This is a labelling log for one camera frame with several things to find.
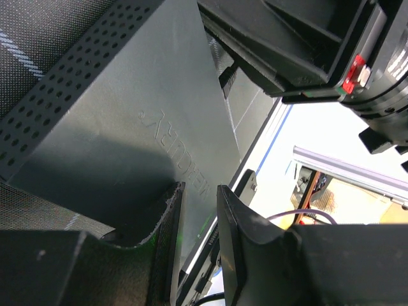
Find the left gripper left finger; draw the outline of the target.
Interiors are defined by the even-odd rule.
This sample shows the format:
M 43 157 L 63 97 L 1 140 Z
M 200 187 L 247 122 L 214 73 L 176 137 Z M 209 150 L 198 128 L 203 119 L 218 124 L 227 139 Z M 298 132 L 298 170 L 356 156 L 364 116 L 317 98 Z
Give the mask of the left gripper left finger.
M 1 304 L 175 305 L 185 186 L 151 204 L 130 237 L 2 231 Z

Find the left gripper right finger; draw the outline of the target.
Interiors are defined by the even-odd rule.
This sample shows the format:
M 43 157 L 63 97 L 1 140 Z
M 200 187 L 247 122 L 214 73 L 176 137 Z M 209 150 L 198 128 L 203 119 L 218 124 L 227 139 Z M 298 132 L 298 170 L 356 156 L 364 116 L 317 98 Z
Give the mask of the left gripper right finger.
M 247 206 L 238 219 L 246 278 L 231 305 L 406 305 L 407 226 L 294 225 Z

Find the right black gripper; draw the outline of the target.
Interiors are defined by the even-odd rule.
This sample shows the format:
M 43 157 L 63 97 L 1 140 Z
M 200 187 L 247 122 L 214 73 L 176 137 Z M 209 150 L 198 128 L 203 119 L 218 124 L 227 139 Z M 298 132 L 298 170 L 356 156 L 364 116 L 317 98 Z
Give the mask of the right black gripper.
M 286 104 L 338 101 L 370 153 L 407 150 L 407 1 L 200 1 L 205 27 Z

